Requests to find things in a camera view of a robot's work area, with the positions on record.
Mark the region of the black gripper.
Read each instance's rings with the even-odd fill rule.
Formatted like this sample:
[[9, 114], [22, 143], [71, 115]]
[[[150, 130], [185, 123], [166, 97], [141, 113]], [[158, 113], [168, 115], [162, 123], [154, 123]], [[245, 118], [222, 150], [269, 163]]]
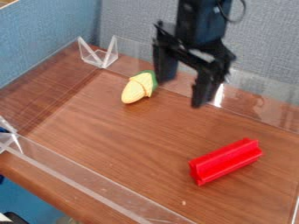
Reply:
[[208, 45], [190, 45], [184, 42], [176, 36], [174, 23], [159, 20], [154, 27], [154, 70], [158, 83], [164, 84], [176, 78], [181, 62], [193, 68], [200, 74], [192, 86], [192, 106], [200, 108], [213, 101], [237, 55], [221, 39]]

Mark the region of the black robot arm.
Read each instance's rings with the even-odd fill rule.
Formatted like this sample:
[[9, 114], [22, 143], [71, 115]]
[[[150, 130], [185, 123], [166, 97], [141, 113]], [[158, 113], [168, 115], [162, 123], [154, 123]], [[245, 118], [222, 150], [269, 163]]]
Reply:
[[176, 79], [182, 62], [198, 72], [192, 86], [192, 106], [210, 102], [237, 59], [225, 46], [233, 0], [180, 0], [177, 23], [159, 20], [154, 26], [154, 70], [158, 83]]

